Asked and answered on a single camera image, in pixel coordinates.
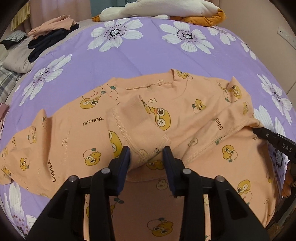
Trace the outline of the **orange duck print shirt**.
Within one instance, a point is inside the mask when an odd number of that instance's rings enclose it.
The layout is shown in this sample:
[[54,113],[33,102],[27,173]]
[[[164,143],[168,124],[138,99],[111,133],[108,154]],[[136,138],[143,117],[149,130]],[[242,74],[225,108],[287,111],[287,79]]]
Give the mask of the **orange duck print shirt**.
[[177,240],[182,197],[174,197],[162,151],[201,176],[224,176],[267,226],[278,203],[278,184],[267,142],[253,127],[284,133],[266,108],[254,108],[236,78],[227,81],[178,70],[113,78],[52,116],[44,110],[16,133],[1,154],[12,179],[1,204],[24,236],[35,222],[21,205],[21,188],[51,198],[71,175],[91,176],[130,148],[123,192],[110,197],[117,240]]

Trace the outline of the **purple floral bed cover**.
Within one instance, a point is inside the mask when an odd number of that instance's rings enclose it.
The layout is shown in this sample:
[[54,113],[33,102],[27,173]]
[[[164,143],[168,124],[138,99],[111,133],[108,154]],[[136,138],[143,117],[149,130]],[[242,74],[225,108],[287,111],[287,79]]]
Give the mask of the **purple floral bed cover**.
[[[220,27],[131,18],[81,27],[37,59],[11,94],[1,154],[41,110],[50,117],[113,78],[130,79],[170,70],[227,81],[236,78],[250,94],[254,108],[263,106],[272,119],[280,121],[284,133],[273,131],[295,138],[295,111],[290,100],[238,36]],[[271,146],[268,152],[280,196],[288,159]],[[12,183],[1,170],[1,200]],[[27,188],[21,188],[20,193],[24,213],[36,219],[49,198]]]

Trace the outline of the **pink crumpled garment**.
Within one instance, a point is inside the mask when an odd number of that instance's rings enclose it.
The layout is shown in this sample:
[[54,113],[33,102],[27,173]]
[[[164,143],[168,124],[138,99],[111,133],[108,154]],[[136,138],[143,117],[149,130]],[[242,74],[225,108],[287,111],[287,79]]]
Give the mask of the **pink crumpled garment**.
[[0,104],[0,121],[2,121],[4,119],[9,108],[10,108],[10,106],[8,104],[5,104],[5,103]]

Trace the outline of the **grey plaid blanket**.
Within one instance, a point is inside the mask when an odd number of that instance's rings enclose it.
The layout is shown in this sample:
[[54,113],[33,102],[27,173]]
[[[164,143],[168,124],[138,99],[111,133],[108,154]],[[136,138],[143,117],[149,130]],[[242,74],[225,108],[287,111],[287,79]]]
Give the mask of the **grey plaid blanket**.
[[5,103],[8,96],[12,92],[22,74],[10,71],[4,68],[3,64],[0,66],[0,100]]

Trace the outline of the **dark navy garment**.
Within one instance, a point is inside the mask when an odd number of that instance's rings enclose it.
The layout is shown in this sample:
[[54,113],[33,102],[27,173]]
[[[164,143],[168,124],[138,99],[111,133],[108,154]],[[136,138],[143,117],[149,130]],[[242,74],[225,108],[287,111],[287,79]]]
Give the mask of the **dark navy garment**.
[[28,61],[30,63],[37,60],[37,58],[49,47],[57,44],[66,36],[80,28],[79,24],[76,23],[75,25],[71,26],[69,30],[64,28],[53,30],[46,35],[42,35],[37,37],[37,39],[32,39],[28,44],[28,49],[32,49],[32,52],[28,56]]

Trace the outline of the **grey pillow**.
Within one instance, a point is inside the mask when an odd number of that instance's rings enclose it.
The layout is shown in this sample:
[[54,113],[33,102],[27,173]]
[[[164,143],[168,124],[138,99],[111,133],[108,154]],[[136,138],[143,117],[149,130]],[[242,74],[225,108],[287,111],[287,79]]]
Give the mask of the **grey pillow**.
[[35,63],[30,63],[28,60],[29,54],[33,51],[33,49],[28,48],[31,40],[32,38],[29,37],[9,49],[7,56],[1,60],[4,68],[21,74],[26,74],[32,70]]

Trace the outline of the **folded orange garment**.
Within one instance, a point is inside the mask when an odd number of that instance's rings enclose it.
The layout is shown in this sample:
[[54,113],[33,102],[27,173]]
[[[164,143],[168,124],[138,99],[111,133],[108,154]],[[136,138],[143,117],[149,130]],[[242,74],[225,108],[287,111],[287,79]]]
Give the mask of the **folded orange garment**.
[[44,36],[53,30],[66,29],[70,30],[76,24],[75,20],[70,15],[62,15],[51,20],[48,20],[40,26],[32,29],[27,34],[32,39],[37,39],[39,36]]

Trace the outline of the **white goose plush toy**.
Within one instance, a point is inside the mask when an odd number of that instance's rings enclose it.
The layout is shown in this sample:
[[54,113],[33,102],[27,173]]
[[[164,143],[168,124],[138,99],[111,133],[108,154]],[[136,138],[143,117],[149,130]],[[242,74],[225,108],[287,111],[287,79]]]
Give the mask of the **white goose plush toy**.
[[226,20],[224,11],[210,1],[135,1],[109,7],[94,16],[94,22],[106,22],[134,16],[150,16],[213,27]]

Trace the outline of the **pink and blue curtain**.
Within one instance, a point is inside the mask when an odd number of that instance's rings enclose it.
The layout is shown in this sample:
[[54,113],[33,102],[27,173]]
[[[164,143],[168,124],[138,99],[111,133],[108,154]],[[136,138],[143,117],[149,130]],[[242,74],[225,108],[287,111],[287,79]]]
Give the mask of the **pink and blue curtain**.
[[126,0],[31,0],[30,24],[32,28],[61,15],[69,15],[79,22],[99,15],[104,9],[111,6],[124,6]]

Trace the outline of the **white wall socket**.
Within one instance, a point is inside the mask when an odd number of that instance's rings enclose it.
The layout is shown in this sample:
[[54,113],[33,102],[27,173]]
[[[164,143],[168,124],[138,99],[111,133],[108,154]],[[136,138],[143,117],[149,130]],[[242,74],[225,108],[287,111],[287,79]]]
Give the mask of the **white wall socket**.
[[284,40],[288,42],[294,49],[296,49],[295,36],[289,34],[282,27],[278,27],[277,34],[280,35]]

